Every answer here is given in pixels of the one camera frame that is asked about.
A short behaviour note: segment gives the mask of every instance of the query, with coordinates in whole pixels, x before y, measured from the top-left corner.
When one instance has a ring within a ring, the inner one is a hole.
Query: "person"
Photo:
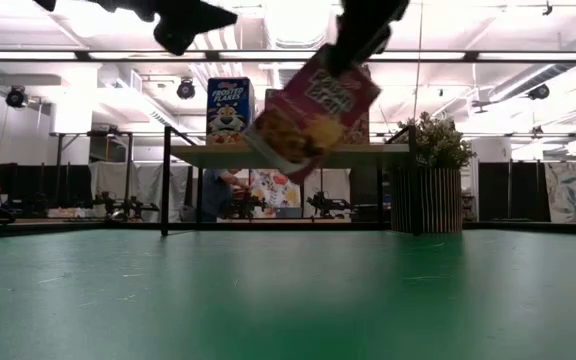
[[[233,192],[249,190],[248,184],[235,174],[241,169],[206,169],[202,182],[201,221],[217,222],[224,218]]]

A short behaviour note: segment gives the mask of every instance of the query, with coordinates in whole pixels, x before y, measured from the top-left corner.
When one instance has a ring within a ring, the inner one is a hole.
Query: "wooden shelf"
[[[272,168],[266,159],[246,144],[210,146],[173,146],[171,154],[193,166],[213,169]],[[408,154],[407,144],[340,145],[324,161],[326,169],[359,166],[390,166]]]

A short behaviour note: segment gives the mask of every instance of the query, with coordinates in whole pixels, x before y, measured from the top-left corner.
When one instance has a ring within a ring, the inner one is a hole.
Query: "wooden planter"
[[[461,173],[453,169],[394,172],[392,229],[405,233],[459,233],[463,225]]]

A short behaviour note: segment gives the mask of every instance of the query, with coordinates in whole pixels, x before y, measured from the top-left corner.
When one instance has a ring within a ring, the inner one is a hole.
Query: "potted plant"
[[[433,119],[427,112],[399,126],[415,127],[417,158],[416,162],[397,164],[391,174],[393,228],[404,232],[461,232],[461,168],[476,156],[470,143],[463,140],[453,119]],[[408,134],[400,141],[408,142]],[[410,166],[416,167],[416,178],[410,176]],[[418,189],[416,199],[412,197],[412,186]],[[419,226],[416,231],[414,221]]]

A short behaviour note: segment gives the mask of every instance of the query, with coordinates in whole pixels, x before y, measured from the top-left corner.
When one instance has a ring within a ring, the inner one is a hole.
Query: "green table surface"
[[[576,236],[0,238],[0,359],[576,359]]]

